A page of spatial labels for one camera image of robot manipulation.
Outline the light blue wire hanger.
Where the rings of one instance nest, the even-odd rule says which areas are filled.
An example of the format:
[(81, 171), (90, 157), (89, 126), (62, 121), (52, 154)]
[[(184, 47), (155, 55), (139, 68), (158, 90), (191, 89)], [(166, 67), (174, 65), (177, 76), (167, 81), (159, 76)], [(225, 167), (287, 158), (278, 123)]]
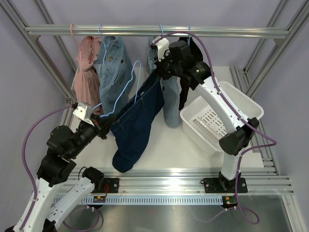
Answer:
[(116, 74), (105, 74), (101, 79), (101, 118), (118, 114), (128, 103), (131, 91), (137, 92), (140, 85), (141, 61), (137, 60), (134, 64), (126, 62), (123, 67), (119, 64), (112, 67), (119, 69)]

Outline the light denim skirt with buttons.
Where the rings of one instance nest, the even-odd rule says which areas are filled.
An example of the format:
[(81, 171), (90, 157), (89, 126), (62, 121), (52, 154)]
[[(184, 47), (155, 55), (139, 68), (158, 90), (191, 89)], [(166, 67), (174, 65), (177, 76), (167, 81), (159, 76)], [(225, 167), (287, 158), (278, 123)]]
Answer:
[(100, 87), (102, 82), (101, 79), (104, 77), (105, 74), (113, 75), (116, 74), (116, 71), (119, 70), (118, 68), (113, 68), (112, 67), (113, 65), (119, 64), (123, 67), (126, 62), (131, 62), (131, 59), (127, 53), (124, 41), (122, 37), (116, 37), (116, 41), (112, 42), (110, 46), (107, 48), (105, 64), (104, 65), (97, 64), (97, 61), (94, 64), (94, 68), (99, 78)]

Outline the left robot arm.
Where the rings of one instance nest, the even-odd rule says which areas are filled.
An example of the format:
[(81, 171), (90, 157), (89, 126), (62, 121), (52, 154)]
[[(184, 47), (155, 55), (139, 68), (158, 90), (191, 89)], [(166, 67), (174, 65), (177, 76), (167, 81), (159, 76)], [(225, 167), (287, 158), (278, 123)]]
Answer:
[(92, 114), (91, 122), (81, 121), (75, 132), (68, 126), (52, 130), (47, 141), (47, 154), (33, 182), (35, 189), (29, 203), (19, 221), (6, 231), (55, 232), (86, 195), (101, 191), (108, 193), (104, 173), (88, 167), (75, 186), (58, 203), (54, 203), (54, 198), (76, 166), (74, 159), (95, 137), (106, 139), (115, 120), (115, 115), (99, 117)]

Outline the dark blue denim skirt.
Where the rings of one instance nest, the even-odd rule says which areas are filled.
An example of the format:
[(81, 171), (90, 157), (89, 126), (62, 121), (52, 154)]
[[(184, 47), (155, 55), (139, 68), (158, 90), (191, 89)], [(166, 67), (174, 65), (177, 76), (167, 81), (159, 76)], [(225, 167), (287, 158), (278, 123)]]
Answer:
[(112, 166), (121, 173), (133, 168), (148, 145), (152, 122), (165, 103), (160, 79), (153, 71), (111, 127), (118, 147)]

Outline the light blue hanger of denim skirt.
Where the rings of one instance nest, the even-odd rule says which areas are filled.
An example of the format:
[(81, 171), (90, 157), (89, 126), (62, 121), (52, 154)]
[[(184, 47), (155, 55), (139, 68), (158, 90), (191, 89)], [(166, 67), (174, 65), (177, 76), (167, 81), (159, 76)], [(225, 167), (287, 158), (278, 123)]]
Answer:
[(107, 48), (110, 46), (112, 42), (116, 41), (116, 37), (115, 36), (107, 36), (107, 37), (102, 36), (101, 30), (100, 30), (101, 27), (102, 27), (102, 24), (99, 24), (98, 25), (98, 36), (101, 39), (101, 48), (98, 54), (97, 64), (104, 65), (106, 55), (107, 55)]

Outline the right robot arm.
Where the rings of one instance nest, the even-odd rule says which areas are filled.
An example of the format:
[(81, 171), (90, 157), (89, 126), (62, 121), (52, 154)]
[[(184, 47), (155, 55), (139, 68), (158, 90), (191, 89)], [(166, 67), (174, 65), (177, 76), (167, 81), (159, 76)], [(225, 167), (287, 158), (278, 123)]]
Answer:
[(185, 40), (170, 43), (165, 38), (153, 39), (150, 47), (155, 53), (155, 72), (165, 80), (173, 76), (180, 79), (180, 108), (183, 108), (187, 101), (187, 92), (191, 89), (199, 93), (219, 117), (226, 133), (217, 142), (224, 158), (216, 182), (223, 191), (231, 191), (240, 178), (241, 153), (248, 147), (259, 121), (256, 117), (247, 116), (233, 103), (209, 65), (203, 61), (201, 51), (193, 49), (192, 44), (193, 42), (188, 43)]

